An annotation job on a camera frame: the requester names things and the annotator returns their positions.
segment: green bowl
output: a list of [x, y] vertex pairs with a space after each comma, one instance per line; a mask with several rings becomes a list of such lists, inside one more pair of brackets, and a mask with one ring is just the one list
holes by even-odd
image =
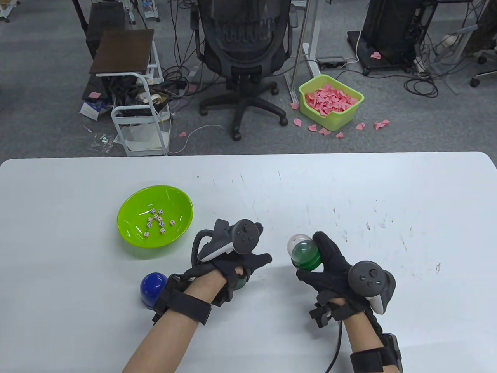
[[[150, 210], [162, 209], [165, 234], [161, 234], [159, 222], [154, 220], [147, 227]], [[189, 228], [193, 219], [193, 204], [185, 192], [169, 185], [155, 185], [139, 190], [129, 197], [117, 214], [117, 229], [131, 245], [154, 249], [176, 241]]]

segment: human hand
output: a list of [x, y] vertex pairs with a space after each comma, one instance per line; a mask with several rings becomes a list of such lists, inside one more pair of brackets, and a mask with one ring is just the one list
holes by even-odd
[[355, 304], [357, 311], [369, 308], [366, 298], [350, 288], [347, 275], [352, 266], [345, 260], [336, 243], [324, 232], [316, 232], [312, 238], [318, 246], [324, 270], [321, 273], [297, 270], [297, 278], [312, 286], [318, 292], [318, 297], [329, 297], [324, 299], [325, 302], [332, 301], [338, 305], [348, 302], [350, 305]]

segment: black mesh chair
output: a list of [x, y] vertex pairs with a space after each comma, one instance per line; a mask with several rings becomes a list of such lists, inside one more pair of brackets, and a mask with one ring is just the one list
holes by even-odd
[[[199, 19], [204, 31], [203, 53]], [[292, 29], [297, 27], [297, 13], [291, 0], [197, 0], [191, 8], [190, 22], [197, 57], [209, 70], [226, 78], [226, 88], [233, 91], [201, 101], [200, 115], [207, 115], [207, 108], [212, 106], [235, 107], [232, 125], [235, 141], [242, 138], [240, 123], [248, 106], [278, 115], [279, 124], [286, 126], [285, 111], [257, 96], [268, 90], [278, 94], [276, 82], [261, 84], [261, 80], [281, 69], [292, 53]]]

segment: brown wooden tabletop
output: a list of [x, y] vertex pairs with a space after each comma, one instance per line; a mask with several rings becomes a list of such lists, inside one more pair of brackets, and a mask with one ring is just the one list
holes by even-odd
[[106, 30], [90, 68], [90, 74], [147, 71], [154, 30]]

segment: black strap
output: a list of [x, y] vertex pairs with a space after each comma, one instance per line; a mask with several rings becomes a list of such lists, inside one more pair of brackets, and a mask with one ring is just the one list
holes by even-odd
[[211, 305], [209, 303], [178, 290], [172, 292], [169, 300], [169, 308], [204, 325], [211, 313]]
[[355, 373], [383, 372], [383, 367], [397, 365], [394, 355], [385, 347], [353, 353], [350, 360]]

